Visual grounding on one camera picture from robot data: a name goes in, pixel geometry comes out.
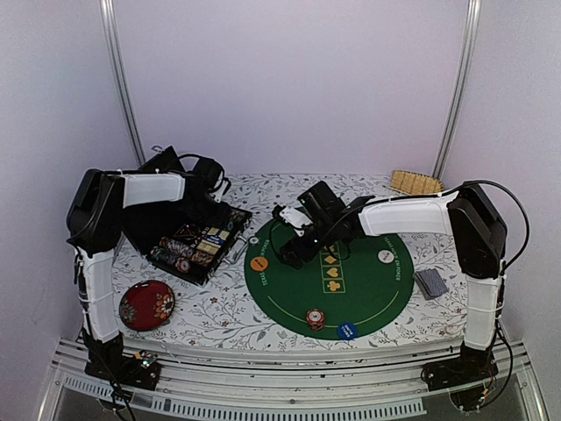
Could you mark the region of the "white dealer button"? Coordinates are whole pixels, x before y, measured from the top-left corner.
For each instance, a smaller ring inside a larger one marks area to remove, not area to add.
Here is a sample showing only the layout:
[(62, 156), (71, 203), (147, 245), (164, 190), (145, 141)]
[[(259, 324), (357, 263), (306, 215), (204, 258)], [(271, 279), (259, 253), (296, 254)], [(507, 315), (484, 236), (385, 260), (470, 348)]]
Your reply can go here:
[(384, 264), (390, 264), (394, 261), (395, 257), (393, 252), (384, 249), (378, 252), (378, 259)]

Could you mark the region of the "red five chip stack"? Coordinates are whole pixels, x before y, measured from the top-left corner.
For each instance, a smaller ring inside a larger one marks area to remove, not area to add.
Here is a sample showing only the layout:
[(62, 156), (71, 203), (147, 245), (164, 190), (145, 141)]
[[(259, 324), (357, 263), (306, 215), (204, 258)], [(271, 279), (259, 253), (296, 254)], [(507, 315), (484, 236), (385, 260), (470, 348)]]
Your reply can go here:
[(175, 268), (176, 268), (179, 272), (181, 272), (181, 273), (183, 273), (183, 274), (187, 273), (187, 272), (190, 270), (190, 263), (189, 263), (189, 260), (188, 260), (188, 259), (185, 259), (185, 258), (183, 258), (183, 257), (181, 257), (181, 256), (179, 256), (179, 257), (175, 260), (174, 266), (175, 266)]

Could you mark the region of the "orange big blind button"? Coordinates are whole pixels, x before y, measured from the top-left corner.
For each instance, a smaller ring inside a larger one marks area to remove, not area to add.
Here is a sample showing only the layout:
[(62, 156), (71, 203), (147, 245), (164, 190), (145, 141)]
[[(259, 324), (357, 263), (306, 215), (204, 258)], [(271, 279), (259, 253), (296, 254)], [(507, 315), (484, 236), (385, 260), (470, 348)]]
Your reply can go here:
[(266, 271), (269, 267), (269, 261), (264, 256), (256, 256), (250, 260), (251, 270), (262, 273)]

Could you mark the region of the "blue small blind button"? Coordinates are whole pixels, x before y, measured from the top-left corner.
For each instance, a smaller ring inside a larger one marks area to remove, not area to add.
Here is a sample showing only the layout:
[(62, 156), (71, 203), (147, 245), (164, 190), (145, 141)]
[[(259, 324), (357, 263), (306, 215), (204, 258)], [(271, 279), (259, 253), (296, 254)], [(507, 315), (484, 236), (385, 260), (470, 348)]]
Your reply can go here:
[(359, 336), (359, 329), (354, 323), (344, 322), (337, 327), (337, 335), (341, 340), (350, 341)]

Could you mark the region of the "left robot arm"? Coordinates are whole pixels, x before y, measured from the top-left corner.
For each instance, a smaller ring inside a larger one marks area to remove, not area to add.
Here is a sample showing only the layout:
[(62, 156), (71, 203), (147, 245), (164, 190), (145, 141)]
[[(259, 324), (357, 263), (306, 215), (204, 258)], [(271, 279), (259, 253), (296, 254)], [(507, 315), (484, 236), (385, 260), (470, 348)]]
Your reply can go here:
[(112, 381), (123, 380), (136, 363), (123, 354), (114, 313), (112, 269), (119, 240), (127, 237), (157, 268), (203, 285), (243, 225), (222, 199), (231, 186), (223, 166), (194, 158), (190, 170), (176, 155), (136, 170), (91, 168), (68, 211), (84, 342), (91, 364)]

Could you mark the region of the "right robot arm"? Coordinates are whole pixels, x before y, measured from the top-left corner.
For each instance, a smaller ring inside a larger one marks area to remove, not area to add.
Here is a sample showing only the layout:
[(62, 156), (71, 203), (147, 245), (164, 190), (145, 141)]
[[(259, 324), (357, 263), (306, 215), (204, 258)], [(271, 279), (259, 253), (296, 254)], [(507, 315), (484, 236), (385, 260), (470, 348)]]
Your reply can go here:
[(358, 196), (344, 203), (326, 182), (297, 198), (300, 210), (277, 205), (272, 216), (295, 235), (278, 252), (279, 260), (299, 269), (338, 241), (394, 233), (439, 233), (453, 237), (467, 282), (467, 321), (463, 356), (453, 364), (460, 382), (472, 382), (486, 370), (500, 312), (507, 227), (477, 182), (441, 193), (378, 199)]

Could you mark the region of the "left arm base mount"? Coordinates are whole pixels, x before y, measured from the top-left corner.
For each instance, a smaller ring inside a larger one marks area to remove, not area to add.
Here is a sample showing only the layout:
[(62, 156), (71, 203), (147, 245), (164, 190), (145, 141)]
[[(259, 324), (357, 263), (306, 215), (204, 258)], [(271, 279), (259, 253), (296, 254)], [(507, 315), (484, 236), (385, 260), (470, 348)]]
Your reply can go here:
[(87, 375), (108, 381), (110, 384), (131, 386), (137, 389), (156, 390), (161, 365), (154, 353), (139, 351), (126, 356), (118, 349), (89, 350), (85, 367)]

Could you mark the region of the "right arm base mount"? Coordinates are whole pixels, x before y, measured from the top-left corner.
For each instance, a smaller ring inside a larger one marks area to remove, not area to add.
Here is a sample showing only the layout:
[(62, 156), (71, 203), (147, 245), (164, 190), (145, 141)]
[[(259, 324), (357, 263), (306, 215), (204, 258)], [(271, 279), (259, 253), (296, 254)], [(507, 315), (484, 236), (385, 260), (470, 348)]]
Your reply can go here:
[(491, 354), (488, 358), (462, 357), (431, 362), (423, 366), (421, 379), (429, 391), (462, 389), (450, 394), (453, 405), (464, 412), (478, 410), (486, 401), (489, 387), (484, 380), (494, 382), (498, 368)]

